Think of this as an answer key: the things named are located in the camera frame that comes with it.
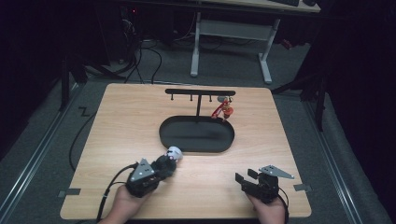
cable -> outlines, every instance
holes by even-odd
[[[73,140],[72,145],[71,145],[70,148],[69,148],[69,164],[70,164],[70,167],[72,168],[73,172],[76,171],[76,168],[74,167],[73,162],[72,162],[72,151],[73,151],[74,144],[77,142],[77,139],[78,139],[79,135],[81,134],[82,130],[85,128],[85,126],[88,124],[88,122],[90,122],[90,120],[91,120],[93,117],[95,117],[96,113],[97,113],[97,111],[94,112],[94,113],[85,121],[85,123],[81,126],[81,128],[78,130],[78,133],[77,133],[77,135],[75,136],[75,138],[74,138],[74,140]]]
[[[110,181],[110,183],[109,183],[108,186],[107,186],[107,189],[105,190],[105,193],[103,194],[102,201],[100,202],[99,211],[98,211],[98,216],[96,217],[96,222],[99,222],[99,221],[101,220],[101,218],[102,218],[103,209],[104,209],[104,207],[105,207],[107,195],[108,195],[108,193],[110,192],[111,186],[113,186],[113,185],[115,185],[115,184],[117,184],[117,183],[121,183],[121,182],[114,182],[114,181],[116,181],[117,177],[119,177],[119,175],[120,175],[122,172],[124,172],[124,171],[126,171],[126,170],[128,170],[128,169],[131,169],[131,168],[134,168],[134,169],[135,169],[135,168],[137,167],[137,165],[138,165],[138,163],[136,162],[135,164],[131,164],[131,165],[125,166],[125,167],[122,168],[122,169],[113,177],[113,179]]]
[[[158,46],[158,40],[155,40],[155,39],[147,39],[147,40],[143,40],[142,41],[142,45],[143,45],[143,43],[144,42],[151,42],[151,41],[153,41],[154,42],[154,45],[152,45],[152,46],[150,46],[150,47],[144,47],[144,49],[154,49],[155,47],[157,47]]]
[[[218,49],[219,47],[221,47],[222,44],[223,44],[223,38],[221,38],[221,37],[214,37],[214,36],[212,36],[212,37],[210,38],[209,36],[206,36],[205,39],[206,39],[206,40],[211,40],[211,39],[214,39],[214,40],[215,40],[215,41],[212,41],[211,43],[208,42],[209,44],[215,43],[215,42],[217,42],[217,41],[219,41],[219,44],[218,44],[217,46],[215,46],[214,48],[212,48],[212,49],[210,49],[210,48],[205,48],[205,47],[202,46],[202,44],[200,44],[199,46],[200,46],[201,49],[215,50],[215,49]]]
[[[158,51],[156,51],[154,49],[145,49],[145,50],[150,50],[150,51],[156,53],[160,57],[160,64],[158,64],[157,69],[155,70],[155,72],[151,76],[151,84],[154,84],[154,77],[157,74],[158,70],[160,69],[161,64],[163,64],[163,57],[161,56],[161,54]]]
[[[116,185],[116,184],[126,184],[126,182],[121,182],[121,181],[119,181],[119,182],[114,182],[114,183],[112,184],[112,186],[113,186],[113,185]]]
[[[183,40],[183,39],[190,38],[191,36],[193,36],[193,35],[190,35],[190,33],[192,30],[192,27],[194,26],[196,16],[197,16],[197,13],[194,12],[189,31],[185,35],[183,35],[181,38],[175,39],[174,41]]]
[[[287,207],[289,207],[289,197],[288,197],[288,195],[286,194],[286,192],[285,192],[285,190],[283,190],[282,188],[279,188],[280,190],[282,190],[282,192],[285,194],[285,196],[286,196],[286,206]]]
[[[137,69],[137,66],[140,64],[140,62],[141,62],[141,60],[142,60],[142,44],[140,43],[140,45],[139,45],[139,60],[137,61],[137,63],[135,64],[135,66],[134,66],[134,69],[129,73],[129,75],[125,78],[125,80],[124,80],[124,83],[127,83],[128,82],[128,79],[130,78],[130,76],[132,75],[132,73],[134,72],[134,70],[135,69]],[[139,77],[140,77],[140,83],[141,84],[144,84],[144,82],[143,82],[143,78],[140,76],[140,74],[139,74]]]
[[[137,72],[137,75],[139,76],[140,84],[145,84],[145,82],[143,81],[142,76],[140,75],[140,72],[139,72],[139,68],[138,68],[138,67],[136,67],[136,72]]]
[[[224,38],[223,41],[227,44],[232,44],[232,45],[237,45],[237,46],[245,46],[245,45],[254,44],[256,42],[259,42],[259,40],[249,39],[249,40],[244,40],[244,43],[238,43],[235,41],[227,40],[227,38]]]
[[[188,47],[191,45],[194,45],[194,40],[189,40],[190,38],[194,37],[194,35],[188,36],[184,39],[179,39],[178,41],[175,41],[175,44],[181,47]]]
[[[119,75],[119,74],[121,74],[121,73],[123,73],[123,72],[126,72],[126,71],[128,71],[129,69],[131,69],[132,66],[134,66],[134,61],[129,62],[125,67],[121,68],[120,70],[114,71],[114,72],[112,72],[112,73],[114,73],[115,75]],[[94,71],[94,70],[91,70],[91,69],[88,68],[88,67],[84,67],[84,69],[85,69],[85,71],[86,71],[87,73],[89,73],[89,74],[91,74],[91,75],[94,75],[94,76],[97,76],[97,77],[103,75],[103,73],[96,72],[96,71]]]

wooden tabletop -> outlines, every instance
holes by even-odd
[[[280,9],[288,11],[300,11],[300,12],[320,12],[320,7],[315,4],[313,7],[309,7],[302,0],[300,0],[299,6],[293,7],[285,4],[280,4],[268,0],[201,0],[201,2],[217,3],[217,4],[231,4],[245,7],[265,7],[271,9]]]
[[[110,84],[70,185],[70,189],[80,189],[80,193],[66,196],[62,218],[96,218],[102,195],[121,168],[142,158],[155,161],[166,151],[159,136],[163,121],[196,113],[197,96],[191,101],[189,95],[174,95],[171,101],[164,90],[174,88],[235,91],[234,112],[228,118],[235,138],[231,147],[221,153],[185,153],[174,175],[160,183],[134,218],[255,217],[252,204],[234,175],[238,173],[255,182],[248,177],[248,168],[258,172],[270,164],[295,176],[279,178],[279,186],[289,196],[290,216],[310,216],[305,192],[293,187],[302,184],[302,180],[268,89]],[[209,97],[203,96],[201,116],[210,116],[219,106],[216,97],[212,98],[213,102],[209,102]],[[126,181],[131,171],[124,172],[117,181]],[[103,217],[111,207],[116,189],[117,185],[110,191]]]

human hand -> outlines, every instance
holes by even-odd
[[[247,197],[253,203],[261,224],[285,223],[285,207],[279,198],[276,197],[271,203],[263,203],[260,199],[249,194],[247,194]]]
[[[143,196],[143,198],[136,198],[131,195],[125,185],[119,186],[116,196],[114,198],[113,206],[107,217],[102,219],[100,224],[123,224],[129,218],[137,214],[143,203],[149,198],[152,192]]]

black hook rack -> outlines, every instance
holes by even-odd
[[[192,96],[193,95],[198,95],[198,103],[197,103],[197,113],[196,117],[199,117],[199,113],[201,110],[201,100],[203,95],[208,95],[209,96],[209,101],[212,102],[212,95],[217,95],[217,96],[234,96],[235,91],[204,91],[204,90],[183,90],[183,89],[166,89],[165,92],[167,94],[172,94],[171,100],[173,100],[173,95],[178,94],[178,95],[189,95],[190,100],[192,101]]]

dark background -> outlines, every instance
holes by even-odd
[[[378,198],[396,221],[390,210],[396,199],[396,3],[354,0],[320,4],[322,15],[350,20],[325,22],[319,32],[320,26],[315,22],[285,20],[276,41],[313,44],[296,79],[312,75],[325,78],[327,93],[346,137]],[[171,9],[143,9],[139,12],[141,18],[151,20],[142,23],[142,27],[150,27],[142,32],[168,44],[174,38],[173,29],[183,33],[183,19],[191,16]],[[119,41],[121,26],[104,23],[114,20],[114,10],[103,13],[102,7],[90,4],[64,5],[44,0],[2,1],[0,10],[3,158],[60,78],[65,54],[78,52],[106,64],[127,58],[127,43]],[[300,88],[313,87],[317,87],[314,81]]]

